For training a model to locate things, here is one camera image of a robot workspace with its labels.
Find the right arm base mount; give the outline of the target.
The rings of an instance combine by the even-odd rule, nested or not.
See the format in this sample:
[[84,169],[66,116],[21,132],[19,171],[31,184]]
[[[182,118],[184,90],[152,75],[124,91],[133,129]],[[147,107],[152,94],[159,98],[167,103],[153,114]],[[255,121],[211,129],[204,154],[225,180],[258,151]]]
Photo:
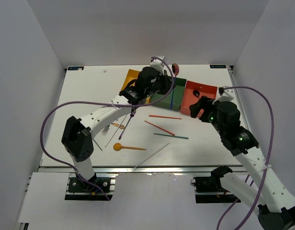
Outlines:
[[197,204],[233,203],[236,196],[221,186],[220,179],[233,170],[222,165],[210,172],[210,176],[197,176],[190,180],[195,189],[195,201]]

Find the gold fork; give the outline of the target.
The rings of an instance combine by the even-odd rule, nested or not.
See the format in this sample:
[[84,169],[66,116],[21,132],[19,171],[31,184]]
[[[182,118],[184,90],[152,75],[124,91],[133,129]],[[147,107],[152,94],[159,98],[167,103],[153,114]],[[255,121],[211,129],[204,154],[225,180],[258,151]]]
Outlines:
[[118,123],[111,123],[111,125],[114,125],[115,127],[118,127],[119,129],[125,129],[124,125],[118,124]]

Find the white chopstick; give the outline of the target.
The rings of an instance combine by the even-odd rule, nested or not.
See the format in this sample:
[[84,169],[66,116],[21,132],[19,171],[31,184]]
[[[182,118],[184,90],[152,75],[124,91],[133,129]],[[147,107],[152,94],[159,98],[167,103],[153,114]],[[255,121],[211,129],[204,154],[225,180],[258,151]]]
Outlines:
[[118,125],[118,127],[116,128],[116,130],[113,132],[113,134],[111,135],[111,137],[109,138],[109,140],[105,144],[105,148],[109,145],[109,143],[111,142],[111,140],[113,139],[113,137],[116,135],[117,131],[120,129],[120,126],[123,125],[126,117],[127,117],[127,115],[125,115],[125,117],[122,119],[121,123]]
[[161,150],[163,150],[165,147],[167,147],[170,143],[166,143],[165,145],[163,145],[161,148],[159,148],[157,151],[155,151],[154,153],[150,154],[147,158],[145,158],[143,161],[141,161],[139,164],[137,164],[136,166],[134,166],[132,168],[132,170],[135,170],[136,168],[138,168],[140,165],[142,165],[143,163],[145,163],[146,161],[148,161],[150,158],[152,158],[154,155],[156,155],[157,153],[159,153]]

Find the iridescent pink spoon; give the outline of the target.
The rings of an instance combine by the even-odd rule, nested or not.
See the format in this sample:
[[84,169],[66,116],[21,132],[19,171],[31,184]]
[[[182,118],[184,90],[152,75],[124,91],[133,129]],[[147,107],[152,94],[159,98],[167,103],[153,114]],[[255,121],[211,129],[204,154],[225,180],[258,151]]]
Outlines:
[[170,101],[170,110],[172,110],[173,108],[173,101],[174,101],[174,89],[175,89],[175,79],[179,74],[179,66],[176,63],[173,63],[171,66],[172,72],[173,72],[173,77],[172,77],[172,81],[173,81],[173,88],[172,88],[172,95],[171,95],[171,101]]

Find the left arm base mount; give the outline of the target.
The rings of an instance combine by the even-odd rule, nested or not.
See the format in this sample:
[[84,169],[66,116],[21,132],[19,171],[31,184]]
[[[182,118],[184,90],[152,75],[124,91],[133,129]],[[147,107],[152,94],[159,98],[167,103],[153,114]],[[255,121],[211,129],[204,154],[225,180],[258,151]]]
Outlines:
[[110,177],[95,177],[92,183],[98,185],[103,192],[80,180],[77,176],[70,176],[65,192],[65,200],[68,201],[109,201],[114,192],[115,179]]

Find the green paper box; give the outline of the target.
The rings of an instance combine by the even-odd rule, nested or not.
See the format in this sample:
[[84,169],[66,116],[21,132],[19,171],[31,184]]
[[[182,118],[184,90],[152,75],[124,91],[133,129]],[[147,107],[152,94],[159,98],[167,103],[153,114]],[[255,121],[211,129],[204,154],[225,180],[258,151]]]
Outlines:
[[172,90],[172,92],[163,100],[153,105],[157,107],[165,108],[165,109],[179,111],[182,104],[186,82],[187,82],[186,79],[176,78],[175,88]]

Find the red paper box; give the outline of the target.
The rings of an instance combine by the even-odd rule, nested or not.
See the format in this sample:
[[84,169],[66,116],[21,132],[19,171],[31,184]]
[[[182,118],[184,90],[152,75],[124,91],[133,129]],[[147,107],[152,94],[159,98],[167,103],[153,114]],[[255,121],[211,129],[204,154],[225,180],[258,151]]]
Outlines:
[[196,103],[200,98],[193,95],[193,90],[198,90],[200,92],[200,98],[206,96],[208,98],[215,99],[217,94],[217,87],[201,84],[193,81],[187,81],[185,85],[185,91],[182,99],[182,104],[180,107],[180,112],[185,115],[190,115],[189,106]]

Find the right blue table label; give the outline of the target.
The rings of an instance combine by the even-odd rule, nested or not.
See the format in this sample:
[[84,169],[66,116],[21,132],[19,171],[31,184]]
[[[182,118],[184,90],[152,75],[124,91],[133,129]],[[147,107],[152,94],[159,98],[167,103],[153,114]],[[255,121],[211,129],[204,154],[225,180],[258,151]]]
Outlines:
[[215,64],[211,64],[209,65],[211,69],[226,69],[226,65],[215,65]]

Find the black iridescent spoon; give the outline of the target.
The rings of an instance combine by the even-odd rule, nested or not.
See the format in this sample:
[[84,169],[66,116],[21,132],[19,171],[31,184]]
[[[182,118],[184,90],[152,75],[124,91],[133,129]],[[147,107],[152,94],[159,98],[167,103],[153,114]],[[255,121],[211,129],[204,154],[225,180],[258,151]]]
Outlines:
[[193,95],[197,98],[200,98],[200,92],[198,90],[193,90]]

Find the orange chopstick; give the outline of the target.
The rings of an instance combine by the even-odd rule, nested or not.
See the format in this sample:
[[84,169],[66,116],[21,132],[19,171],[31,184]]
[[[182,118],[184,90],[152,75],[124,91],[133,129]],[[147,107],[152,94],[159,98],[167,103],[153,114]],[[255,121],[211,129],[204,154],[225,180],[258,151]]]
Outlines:
[[166,132],[166,133],[168,133],[168,134],[170,134],[170,135],[172,135],[172,136],[175,136],[174,133],[172,133],[172,132],[170,132],[170,131],[168,131],[168,130],[166,130],[166,129],[160,127],[160,126],[157,126],[157,125],[155,125],[155,124],[153,124],[153,123],[151,123],[151,122],[149,122],[149,121],[146,121],[146,120],[145,120],[144,122],[147,123],[147,124],[149,124],[149,125],[151,125],[151,126],[153,126],[153,127],[155,127],[155,128],[157,128],[157,129],[159,129],[159,130],[161,130],[161,131],[164,131],[164,132]]
[[149,115],[149,117],[164,118],[164,119],[177,119],[177,120],[181,120],[182,119],[180,117],[162,116],[162,115]]

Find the yellow paper box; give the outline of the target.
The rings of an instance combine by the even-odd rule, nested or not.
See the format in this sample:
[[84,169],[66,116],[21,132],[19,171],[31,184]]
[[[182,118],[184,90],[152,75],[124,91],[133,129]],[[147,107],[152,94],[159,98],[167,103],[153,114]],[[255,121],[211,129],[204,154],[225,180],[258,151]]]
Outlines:
[[135,82],[139,72],[140,71],[133,69],[128,70],[122,89],[118,94],[119,96],[125,97],[127,102],[131,105],[143,105],[149,97],[140,96],[139,93],[135,91]]

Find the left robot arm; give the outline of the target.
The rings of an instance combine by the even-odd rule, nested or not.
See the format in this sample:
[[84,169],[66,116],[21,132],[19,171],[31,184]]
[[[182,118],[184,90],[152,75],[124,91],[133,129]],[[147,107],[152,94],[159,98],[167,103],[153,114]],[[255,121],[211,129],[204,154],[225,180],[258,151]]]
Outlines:
[[144,104],[148,97],[156,93],[167,94],[174,77],[175,74],[168,76],[165,70],[144,67],[137,79],[130,81],[110,106],[102,106],[81,118],[71,116],[67,119],[61,142],[73,160],[79,186],[84,191],[91,191],[97,178],[90,159],[94,137],[114,120],[135,111],[136,106]]

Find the purple iridescent fork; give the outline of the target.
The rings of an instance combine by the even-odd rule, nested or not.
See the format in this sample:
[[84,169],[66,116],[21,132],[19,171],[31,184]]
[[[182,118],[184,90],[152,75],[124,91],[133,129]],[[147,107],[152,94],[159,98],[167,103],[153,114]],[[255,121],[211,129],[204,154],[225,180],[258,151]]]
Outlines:
[[123,129],[123,131],[122,131],[122,133],[120,134],[120,136],[119,136],[119,138],[118,138],[119,140],[122,139],[122,137],[123,137],[123,135],[124,135],[124,133],[125,133],[127,127],[128,127],[128,124],[130,123],[131,119],[135,116],[135,114],[136,114],[136,110],[133,110],[133,111],[131,112],[131,114],[130,114],[130,117],[129,117],[129,119],[128,119],[128,121],[127,121],[127,123],[126,123],[126,125],[125,125],[125,127],[124,127],[124,129]]

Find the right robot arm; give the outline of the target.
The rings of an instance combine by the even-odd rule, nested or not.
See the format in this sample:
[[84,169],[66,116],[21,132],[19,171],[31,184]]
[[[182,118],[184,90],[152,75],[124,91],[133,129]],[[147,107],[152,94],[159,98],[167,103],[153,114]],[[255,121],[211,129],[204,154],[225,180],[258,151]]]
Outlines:
[[212,171],[211,187],[216,191],[226,189],[251,207],[265,230],[288,230],[293,227],[295,197],[267,164],[256,138],[241,126],[238,107],[233,102],[219,102],[202,96],[189,109],[192,118],[199,118],[215,128],[224,147],[247,170],[258,189],[244,183],[226,166]]

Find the blue table label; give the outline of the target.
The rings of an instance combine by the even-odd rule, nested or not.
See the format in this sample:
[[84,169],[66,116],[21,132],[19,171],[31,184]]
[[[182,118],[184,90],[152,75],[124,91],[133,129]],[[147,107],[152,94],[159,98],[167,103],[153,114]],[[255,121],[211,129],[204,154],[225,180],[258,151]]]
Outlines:
[[74,67],[68,67],[68,71],[78,71],[78,70],[84,70],[83,66],[74,66]]
[[226,69],[226,65],[215,65],[215,64],[211,64],[209,65],[211,69]]

